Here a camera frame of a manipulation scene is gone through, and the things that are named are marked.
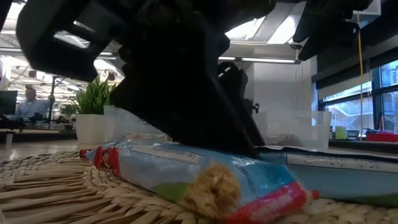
window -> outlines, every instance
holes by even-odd
[[[380,129],[398,133],[398,91],[383,94],[383,120]]]
[[[361,99],[350,100],[325,106],[331,112],[330,126],[345,126],[347,130],[361,130]],[[373,128],[373,100],[363,98],[362,111],[363,128]]]
[[[398,60],[371,71],[372,81],[362,84],[362,128],[398,134]],[[331,126],[361,130],[361,86],[328,96],[320,110],[331,111]]]
[[[372,82],[366,82],[362,84],[362,92],[368,92],[368,91],[372,91]],[[340,93],[336,93],[334,95],[328,96],[325,98],[325,101],[332,101],[332,100],[337,100],[340,98],[344,98],[347,96],[353,96],[356,94],[360,94],[361,93],[361,85],[352,87],[348,90],[342,91]]]
[[[382,87],[398,85],[398,60],[381,67]]]

plastic bin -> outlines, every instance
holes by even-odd
[[[377,133],[366,134],[367,141],[377,141],[377,142],[398,142],[398,134],[394,133]]]
[[[267,145],[279,139],[279,146],[328,148],[329,111],[263,111],[253,119]]]
[[[166,136],[165,133],[152,125],[144,122],[136,115],[114,106],[104,106],[104,115],[116,118],[116,127],[113,132],[107,134],[106,140],[121,138],[130,134],[149,134],[154,136]]]

white wall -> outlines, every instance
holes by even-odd
[[[311,76],[316,58],[300,65],[254,63],[254,102],[264,110],[317,110],[317,93]]]
[[[254,99],[254,63],[246,63],[246,62],[236,62],[235,63],[238,68],[243,69],[248,76],[248,84],[246,85],[246,89],[244,91],[243,97],[245,99],[253,100]]]

wicker mat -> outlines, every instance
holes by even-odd
[[[81,161],[77,152],[39,155],[0,165],[0,223],[205,224],[214,220]],[[328,199],[276,223],[398,224],[398,208]]]

bag label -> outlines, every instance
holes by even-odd
[[[118,147],[99,147],[95,152],[94,166],[102,171],[110,172],[120,177]]]
[[[132,149],[134,152],[140,152],[152,156],[158,156],[166,159],[174,159],[181,162],[187,162],[190,164],[199,165],[200,160],[203,156],[192,152],[185,152],[175,149],[165,149],[156,146],[134,146]]]

